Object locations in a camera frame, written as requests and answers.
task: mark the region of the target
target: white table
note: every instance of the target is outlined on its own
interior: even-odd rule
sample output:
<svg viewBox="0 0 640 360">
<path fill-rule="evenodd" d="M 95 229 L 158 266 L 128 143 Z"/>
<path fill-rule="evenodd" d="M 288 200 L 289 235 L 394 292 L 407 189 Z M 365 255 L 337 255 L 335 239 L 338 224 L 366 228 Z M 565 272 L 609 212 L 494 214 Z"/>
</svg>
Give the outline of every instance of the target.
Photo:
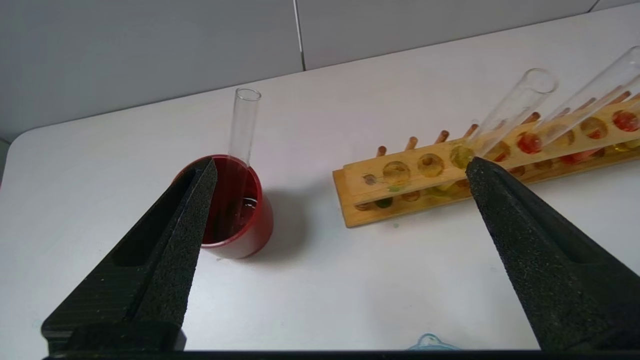
<svg viewBox="0 0 640 360">
<path fill-rule="evenodd" d="M 638 19 L 635 4 L 249 84 L 263 94 L 252 165 L 275 230 L 245 261 L 200 253 L 187 349 L 404 349 L 425 332 L 462 348 L 536 348 L 472 201 L 346 229 L 331 171 L 412 135 L 461 135 L 531 67 L 561 81 L 549 111 L 638 43 Z M 226 151 L 233 90 L 13 143 L 0 190 L 1 358 L 46 355 L 42 320 L 183 166 Z M 627 163 L 532 188 L 640 272 L 638 184 Z"/>
</svg>

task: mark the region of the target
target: rack hole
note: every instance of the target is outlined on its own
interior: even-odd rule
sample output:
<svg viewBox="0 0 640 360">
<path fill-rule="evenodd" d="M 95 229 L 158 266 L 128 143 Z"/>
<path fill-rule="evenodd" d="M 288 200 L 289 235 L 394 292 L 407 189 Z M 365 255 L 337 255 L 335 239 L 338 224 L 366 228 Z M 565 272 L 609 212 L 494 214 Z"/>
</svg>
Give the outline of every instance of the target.
<svg viewBox="0 0 640 360">
<path fill-rule="evenodd" d="M 511 147 L 506 142 L 498 142 L 486 153 L 485 158 L 497 163 L 507 160 L 511 156 Z"/>
<path fill-rule="evenodd" d="M 573 132 L 573 130 L 569 130 L 564 125 L 553 125 L 547 130 L 547 132 L 549 134 L 562 134 L 558 136 L 553 142 L 551 142 L 552 144 L 557 146 L 570 146 L 575 141 L 575 133 Z"/>
<path fill-rule="evenodd" d="M 457 190 L 455 183 L 442 184 L 431 188 L 426 188 L 424 191 L 427 195 L 446 197 L 453 194 Z"/>
<path fill-rule="evenodd" d="M 364 175 L 362 178 L 367 185 L 375 185 L 378 182 L 376 177 L 371 174 Z"/>
<path fill-rule="evenodd" d="M 591 155 L 594 158 L 601 158 L 602 156 L 605 156 L 607 154 L 607 148 L 603 147 L 602 149 L 596 151 L 593 153 L 593 155 Z"/>
<path fill-rule="evenodd" d="M 462 179 L 456 181 L 456 186 L 461 189 L 469 189 L 471 187 L 471 184 L 469 183 L 469 180 Z"/>
<path fill-rule="evenodd" d="M 638 121 L 638 117 L 636 114 L 629 111 L 618 110 L 614 112 L 612 120 L 613 124 L 622 131 L 632 133 L 633 131 L 640 129 L 640 121 Z"/>
<path fill-rule="evenodd" d="M 386 209 L 389 206 L 394 204 L 394 198 L 387 197 L 386 199 L 376 200 L 374 201 L 375 205 L 381 209 Z"/>
<path fill-rule="evenodd" d="M 453 166 L 457 168 L 467 168 L 469 165 L 469 161 L 474 158 L 476 154 L 472 149 L 469 149 L 466 146 L 456 146 L 451 149 L 451 153 L 449 155 L 449 159 Z"/>
<path fill-rule="evenodd" d="M 366 204 L 356 205 L 355 207 L 360 211 L 366 211 L 366 210 L 369 210 L 369 208 L 371 207 L 371 203 L 367 202 Z"/>
<path fill-rule="evenodd" d="M 408 201 L 408 202 L 413 202 L 416 201 L 420 198 L 420 190 L 415 191 L 415 192 L 410 192 L 410 193 L 404 193 L 402 194 L 402 199 L 404 201 Z"/>
<path fill-rule="evenodd" d="M 382 168 L 382 176 L 390 188 L 399 191 L 411 179 L 411 170 L 402 161 L 391 161 Z"/>
<path fill-rule="evenodd" d="M 442 158 L 436 154 L 425 154 L 418 159 L 418 171 L 425 177 L 436 177 L 444 170 Z"/>
<path fill-rule="evenodd" d="M 554 167 L 554 162 L 552 160 L 543 160 L 537 163 L 533 163 L 533 167 L 538 170 L 549 170 Z"/>
<path fill-rule="evenodd" d="M 518 148 L 525 154 L 536 154 L 542 150 L 542 139 L 534 133 L 520 133 L 516 139 Z"/>
<path fill-rule="evenodd" d="M 580 131 L 582 134 L 591 139 L 603 139 L 609 134 L 607 125 L 604 121 L 596 117 L 588 117 L 580 123 Z"/>
<path fill-rule="evenodd" d="M 509 173 L 513 176 L 523 176 L 527 172 L 524 166 L 509 169 Z"/>
</svg>

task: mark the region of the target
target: empty test tube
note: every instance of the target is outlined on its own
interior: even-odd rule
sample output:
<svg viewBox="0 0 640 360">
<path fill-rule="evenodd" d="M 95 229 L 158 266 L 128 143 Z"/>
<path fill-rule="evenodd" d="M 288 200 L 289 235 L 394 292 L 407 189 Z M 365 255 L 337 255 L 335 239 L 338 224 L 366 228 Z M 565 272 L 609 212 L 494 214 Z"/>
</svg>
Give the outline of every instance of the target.
<svg viewBox="0 0 640 360">
<path fill-rule="evenodd" d="M 496 145 L 522 124 L 556 90 L 557 85 L 555 76 L 545 69 L 529 69 L 525 72 L 467 141 L 451 151 L 453 165 L 466 168 L 474 156 L 493 161 L 505 160 L 507 149 Z"/>
<path fill-rule="evenodd" d="M 231 237 L 241 227 L 240 213 L 249 173 L 253 130 L 261 98 L 262 95 L 257 90 L 236 89 L 228 150 L 229 160 L 223 173 L 226 179 L 220 181 L 220 189 L 216 189 L 225 194 L 220 199 L 221 211 L 217 219 L 216 241 Z"/>
<path fill-rule="evenodd" d="M 563 136 L 603 106 L 629 96 L 630 93 L 626 91 L 638 81 L 640 46 L 635 46 L 539 121 L 530 132 L 521 136 L 518 147 L 527 154 L 540 152 L 544 146 Z M 575 110 L 566 113 L 566 109 Z"/>
</svg>

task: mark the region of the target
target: wooden peg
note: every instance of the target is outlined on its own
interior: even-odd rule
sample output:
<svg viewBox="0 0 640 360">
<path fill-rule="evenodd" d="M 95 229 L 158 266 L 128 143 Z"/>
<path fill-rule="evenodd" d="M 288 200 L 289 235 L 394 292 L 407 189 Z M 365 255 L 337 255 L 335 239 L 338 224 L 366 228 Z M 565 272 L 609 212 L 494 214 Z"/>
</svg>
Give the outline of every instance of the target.
<svg viewBox="0 0 640 360">
<path fill-rule="evenodd" d="M 557 119 L 557 118 L 559 118 L 559 117 L 563 117 L 563 116 L 565 116 L 566 114 L 568 114 L 568 113 L 570 113 L 570 112 L 571 112 L 571 108 L 564 108 L 562 111 L 560 111 L 560 112 L 558 113 L 558 115 L 554 116 L 554 118 L 553 118 L 553 119 L 551 119 L 551 120 Z"/>
<path fill-rule="evenodd" d="M 462 137 L 463 138 L 470 137 L 471 134 L 473 134 L 477 128 L 478 128 L 478 124 L 471 124 L 471 126 L 469 127 L 469 130 L 467 130 L 467 132 Z"/>
<path fill-rule="evenodd" d="M 616 92 L 619 92 L 622 89 L 622 85 L 618 85 L 616 86 L 613 90 L 611 90 L 610 92 L 607 93 L 607 95 L 603 96 L 603 99 L 606 99 L 608 97 L 612 97 L 613 94 L 615 94 Z"/>
<path fill-rule="evenodd" d="M 448 137 L 449 137 L 449 132 L 446 130 L 442 130 L 438 135 L 438 138 L 436 139 L 435 143 L 445 142 L 447 141 Z"/>
<path fill-rule="evenodd" d="M 631 96 L 631 92 L 630 91 L 625 91 L 622 94 L 620 94 L 617 98 L 613 99 L 607 105 L 619 104 L 619 103 L 623 102 L 627 97 L 630 97 L 630 96 Z"/>
<path fill-rule="evenodd" d="M 418 138 L 415 136 L 410 137 L 409 142 L 406 143 L 406 147 L 404 148 L 404 151 L 415 149 L 415 146 L 417 144 L 418 144 Z"/>
<path fill-rule="evenodd" d="M 387 153 L 387 148 L 384 146 L 378 147 L 378 152 L 376 153 L 376 157 L 384 156 Z"/>
<path fill-rule="evenodd" d="M 587 102 L 585 102 L 584 104 L 580 105 L 580 106 L 579 106 L 579 107 L 578 107 L 574 112 L 576 112 L 576 111 L 580 111 L 580 110 L 583 110 L 583 109 L 585 109 L 587 106 L 589 106 L 589 105 L 593 104 L 594 102 L 596 102 L 596 98 L 595 98 L 595 97 L 592 97 L 592 98 L 590 98 L 589 100 L 587 100 Z"/>
<path fill-rule="evenodd" d="M 507 124 L 507 119 L 502 119 L 502 120 L 500 120 L 500 124 L 498 124 L 498 126 L 494 127 L 493 130 L 498 130 L 502 126 L 505 126 L 506 124 Z"/>
<path fill-rule="evenodd" d="M 538 113 L 537 111 L 534 112 L 533 114 L 529 115 L 529 117 L 527 117 L 522 123 L 523 124 L 528 124 L 530 122 L 536 122 L 540 119 L 540 113 Z"/>
</svg>

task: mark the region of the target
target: gray wall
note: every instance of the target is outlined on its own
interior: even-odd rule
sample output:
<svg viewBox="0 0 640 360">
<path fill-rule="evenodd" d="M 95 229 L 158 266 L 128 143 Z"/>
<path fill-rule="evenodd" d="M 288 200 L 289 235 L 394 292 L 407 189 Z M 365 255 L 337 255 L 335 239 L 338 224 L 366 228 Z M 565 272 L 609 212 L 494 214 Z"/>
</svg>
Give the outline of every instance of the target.
<svg viewBox="0 0 640 360">
<path fill-rule="evenodd" d="M 2 183 L 2 174 L 4 173 L 4 163 L 6 161 L 6 153 L 9 151 L 9 143 L 0 140 L 0 184 Z"/>
<path fill-rule="evenodd" d="M 599 0 L 596 6 L 593 7 L 592 11 L 596 12 L 598 10 L 615 8 L 616 6 L 629 5 L 637 3 L 638 1 L 640 0 Z"/>
<path fill-rule="evenodd" d="M 636 1 L 297 4 L 315 69 Z M 0 138 L 299 72 L 298 46 L 294 0 L 0 0 Z"/>
<path fill-rule="evenodd" d="M 302 71 L 292 0 L 0 0 L 0 138 Z"/>
<path fill-rule="evenodd" d="M 298 0 L 316 69 L 586 13 L 596 0 Z"/>
</svg>

